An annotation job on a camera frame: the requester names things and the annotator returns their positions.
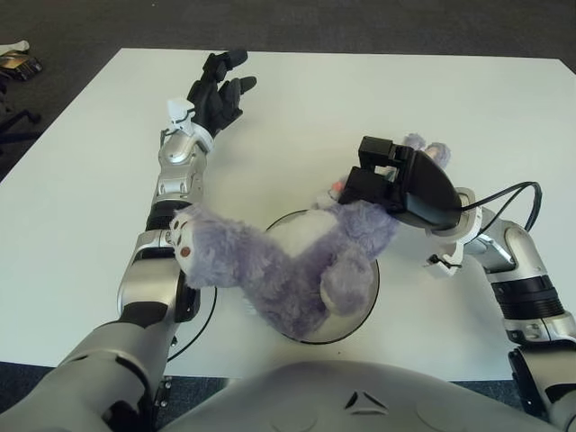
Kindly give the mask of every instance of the white table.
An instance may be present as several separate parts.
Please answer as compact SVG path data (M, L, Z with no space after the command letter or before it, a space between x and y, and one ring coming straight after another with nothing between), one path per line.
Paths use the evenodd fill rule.
M186 95L206 55L122 49L0 184L0 360L56 365L117 318L118 285L158 175L166 99ZM364 135L400 142L417 131L452 148L448 174L479 197L541 183L533 236L576 311L576 79L560 61L251 53L237 74L258 85L209 158L205 202L216 212L264 229L356 164ZM531 199L507 216L523 223ZM467 259L456 277L434 280L422 268L432 250L423 232L402 229L380 257L371 317L328 346L286 339L247 313L240 291L220 290L208 328L166 371L239 377L337 358L449 380L509 378L512 345L480 266Z

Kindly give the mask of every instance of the plush toy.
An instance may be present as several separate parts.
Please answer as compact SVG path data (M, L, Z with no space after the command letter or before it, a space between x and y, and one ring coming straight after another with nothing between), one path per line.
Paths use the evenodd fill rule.
M416 150L424 140L411 134ZM450 158L444 144L426 152L442 168ZM239 286L275 329L301 340L330 316L350 316L369 307L371 263L389 245L398 221L369 202L330 198L301 216L262 232L224 219L201 204L178 211L170 223L175 256L189 286Z

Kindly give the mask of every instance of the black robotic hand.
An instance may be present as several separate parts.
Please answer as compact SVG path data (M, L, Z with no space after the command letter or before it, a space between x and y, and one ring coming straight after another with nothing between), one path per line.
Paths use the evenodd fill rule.
M248 59L243 49L234 49L222 54L211 54L203 67L203 74L196 81L186 99L194 104L193 122L205 128L212 137L226 129L240 115L240 96L256 85L256 78L246 76L226 81L226 73Z

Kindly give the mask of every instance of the black band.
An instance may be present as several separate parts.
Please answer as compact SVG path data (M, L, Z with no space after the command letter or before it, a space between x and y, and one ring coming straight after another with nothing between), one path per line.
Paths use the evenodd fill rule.
M150 215L146 222L146 231L168 230L170 221L174 218L176 210L182 210L190 205L187 201L160 201L152 205Z
M547 275L492 284L504 318L537 320L564 313L558 292Z

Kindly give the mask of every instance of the black cable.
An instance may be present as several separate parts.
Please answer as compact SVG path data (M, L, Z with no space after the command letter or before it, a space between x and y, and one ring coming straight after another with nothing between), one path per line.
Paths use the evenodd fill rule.
M534 201L532 203L532 211L530 212L530 215L528 216L528 220L526 222L526 226L524 227L524 229L526 231L530 231L532 229L532 227L534 226L534 224L536 223L536 219L538 218L538 214L540 213L540 207L542 206L542 188L540 187L540 184L538 182L522 182L522 183L514 184L513 186L508 187L508 188L504 189L503 191L495 193L494 195L491 195L487 198L484 198L483 200L480 200L478 202L473 202L470 205L466 205L461 210L463 212L466 212L466 211L474 209L476 207L480 207L481 205L484 205L486 203L490 203L490 202L500 198L501 196L509 194L512 191L516 191L504 203L504 205L500 208L500 210L498 210L498 212L490 220L490 222L488 222L486 224L486 226L481 228L481 230L478 233L478 235L481 235L490 226L492 226L492 224L496 221L496 219L508 208L508 206L516 199L516 197L519 196L522 193L522 191L524 191L526 188L528 188L530 186L534 187Z
M204 325L202 326L202 328L200 329L200 331L198 332L198 334L196 336L194 336L194 338L188 342L186 344L186 346L184 346L180 351L178 351L176 354L170 356L168 358L168 360L166 362L171 362L172 360L174 360L175 358L177 358L178 356L180 356L186 349L188 349L190 347L191 344L193 344L199 337L200 335L206 330L206 327L208 327L208 323L210 322L210 320L212 319L212 315L214 314L214 310L216 309L216 299L218 298L218 288L214 287L214 302L212 303L212 309L210 310L210 314L208 315L208 319L206 320L206 322L204 322Z

